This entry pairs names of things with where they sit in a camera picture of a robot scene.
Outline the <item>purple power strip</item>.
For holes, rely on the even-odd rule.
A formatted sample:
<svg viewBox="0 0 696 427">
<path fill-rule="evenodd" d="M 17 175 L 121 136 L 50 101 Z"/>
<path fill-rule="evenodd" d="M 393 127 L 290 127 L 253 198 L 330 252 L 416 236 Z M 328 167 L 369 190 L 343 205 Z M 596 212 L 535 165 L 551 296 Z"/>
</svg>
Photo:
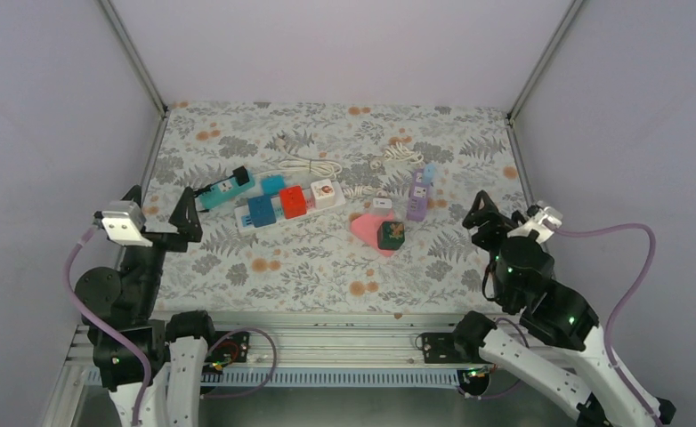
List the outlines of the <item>purple power strip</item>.
<svg viewBox="0 0 696 427">
<path fill-rule="evenodd" d="M 407 220 L 421 222 L 425 219 L 428 200 L 431 196 L 431 187 L 432 180 L 425 175 L 425 171 L 423 169 L 416 170 L 409 188 Z"/>
</svg>

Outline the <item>blue cube socket adapter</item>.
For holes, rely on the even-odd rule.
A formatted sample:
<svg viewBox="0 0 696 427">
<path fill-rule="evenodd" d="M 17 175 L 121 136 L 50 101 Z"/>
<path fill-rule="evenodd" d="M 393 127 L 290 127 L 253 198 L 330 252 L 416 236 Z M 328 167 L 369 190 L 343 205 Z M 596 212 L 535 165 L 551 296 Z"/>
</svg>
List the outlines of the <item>blue cube socket adapter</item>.
<svg viewBox="0 0 696 427">
<path fill-rule="evenodd" d="M 247 206 L 250 221 L 255 228 L 268 226 L 276 222 L 276 214 L 270 196 L 251 197 L 247 201 Z"/>
</svg>

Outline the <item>dark green cube socket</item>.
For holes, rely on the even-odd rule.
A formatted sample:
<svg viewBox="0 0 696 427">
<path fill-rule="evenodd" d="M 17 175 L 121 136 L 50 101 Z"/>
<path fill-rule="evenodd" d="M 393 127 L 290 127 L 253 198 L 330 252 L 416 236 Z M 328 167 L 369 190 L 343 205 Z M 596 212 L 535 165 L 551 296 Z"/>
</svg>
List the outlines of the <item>dark green cube socket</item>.
<svg viewBox="0 0 696 427">
<path fill-rule="evenodd" d="M 385 221 L 377 230 L 377 247 L 380 250 L 397 251 L 405 243 L 405 225 L 403 222 Z"/>
</svg>

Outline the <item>orange cube socket adapter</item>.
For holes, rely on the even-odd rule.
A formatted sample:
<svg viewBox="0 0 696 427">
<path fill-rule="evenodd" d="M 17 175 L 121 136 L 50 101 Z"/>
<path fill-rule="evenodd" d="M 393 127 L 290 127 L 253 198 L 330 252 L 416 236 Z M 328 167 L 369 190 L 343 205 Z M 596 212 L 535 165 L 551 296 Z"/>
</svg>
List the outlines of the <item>orange cube socket adapter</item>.
<svg viewBox="0 0 696 427">
<path fill-rule="evenodd" d="M 306 198 L 300 186 L 284 188 L 279 192 L 279 200 L 286 219 L 294 219 L 307 213 Z"/>
</svg>

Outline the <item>white tiger cube socket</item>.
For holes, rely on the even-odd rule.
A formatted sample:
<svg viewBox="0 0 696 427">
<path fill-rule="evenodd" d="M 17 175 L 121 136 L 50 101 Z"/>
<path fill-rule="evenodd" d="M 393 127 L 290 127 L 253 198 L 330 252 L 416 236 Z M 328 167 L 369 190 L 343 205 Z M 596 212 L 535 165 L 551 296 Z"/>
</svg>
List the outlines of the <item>white tiger cube socket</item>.
<svg viewBox="0 0 696 427">
<path fill-rule="evenodd" d="M 314 181 L 311 183 L 310 189 L 316 209 L 326 209 L 336 203 L 336 191 L 330 179 Z"/>
</svg>

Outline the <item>black small charger with cable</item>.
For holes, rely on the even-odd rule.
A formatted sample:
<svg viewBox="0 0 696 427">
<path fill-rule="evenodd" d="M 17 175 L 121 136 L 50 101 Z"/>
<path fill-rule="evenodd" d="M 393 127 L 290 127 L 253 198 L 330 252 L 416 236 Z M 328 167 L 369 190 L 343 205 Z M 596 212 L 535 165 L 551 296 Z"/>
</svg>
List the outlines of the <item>black small charger with cable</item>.
<svg viewBox="0 0 696 427">
<path fill-rule="evenodd" d="M 231 176 L 207 184 L 206 186 L 203 186 L 200 189 L 195 189 L 194 196 L 199 197 L 201 194 L 211 191 L 215 185 L 224 183 L 226 181 L 233 181 L 234 184 L 236 184 L 238 187 L 241 187 L 242 185 L 251 182 L 251 174 L 244 166 L 240 166 L 232 171 Z"/>
</svg>

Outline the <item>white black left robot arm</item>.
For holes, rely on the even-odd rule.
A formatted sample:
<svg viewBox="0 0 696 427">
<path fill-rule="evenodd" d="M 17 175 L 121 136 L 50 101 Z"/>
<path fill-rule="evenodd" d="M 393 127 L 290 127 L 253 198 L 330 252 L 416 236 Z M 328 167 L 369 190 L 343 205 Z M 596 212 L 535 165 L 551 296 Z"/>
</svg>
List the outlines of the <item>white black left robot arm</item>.
<svg viewBox="0 0 696 427">
<path fill-rule="evenodd" d="M 93 363 L 121 425 L 196 426 L 201 374 L 205 359 L 217 351 L 218 335 L 204 310 L 167 322 L 152 316 L 166 255 L 184 253 L 202 238 L 195 193 L 184 189 L 168 220 L 173 230 L 165 232 L 146 229 L 141 201 L 142 188 L 135 185 L 95 212 L 62 279 L 88 327 Z M 71 282 L 76 256 L 100 230 L 123 247 L 119 267 L 92 268 Z"/>
</svg>

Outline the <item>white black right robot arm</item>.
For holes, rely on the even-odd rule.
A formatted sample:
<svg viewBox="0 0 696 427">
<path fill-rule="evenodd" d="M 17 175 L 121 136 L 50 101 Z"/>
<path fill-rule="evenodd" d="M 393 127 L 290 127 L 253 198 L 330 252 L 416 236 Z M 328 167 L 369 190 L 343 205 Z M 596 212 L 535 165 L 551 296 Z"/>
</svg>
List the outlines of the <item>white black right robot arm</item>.
<svg viewBox="0 0 696 427">
<path fill-rule="evenodd" d="M 468 312 L 452 333 L 452 348 L 464 362 L 498 365 L 550 399 L 577 426 L 668 426 L 676 414 L 668 399 L 649 393 L 631 374 L 611 343 L 619 310 L 638 289 L 651 263 L 602 322 L 587 299 L 554 279 L 554 258 L 545 243 L 562 226 L 551 206 L 532 205 L 505 216 L 479 191 L 462 225 L 490 260 L 483 282 L 489 301 L 569 363 L 560 368 L 517 342 L 488 316 Z"/>
</svg>

